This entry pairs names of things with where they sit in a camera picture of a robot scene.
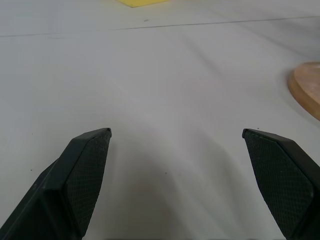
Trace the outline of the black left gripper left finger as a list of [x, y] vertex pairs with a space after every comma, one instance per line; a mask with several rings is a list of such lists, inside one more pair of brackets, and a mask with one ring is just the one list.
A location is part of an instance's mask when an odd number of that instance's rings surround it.
[[81, 240], [102, 187], [112, 131], [73, 138], [0, 229], [2, 240]]

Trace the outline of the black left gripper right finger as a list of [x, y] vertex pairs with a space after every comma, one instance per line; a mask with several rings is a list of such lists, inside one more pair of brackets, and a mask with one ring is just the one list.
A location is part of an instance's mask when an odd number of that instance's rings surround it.
[[259, 191], [287, 240], [320, 238], [320, 167], [293, 140], [242, 132]]

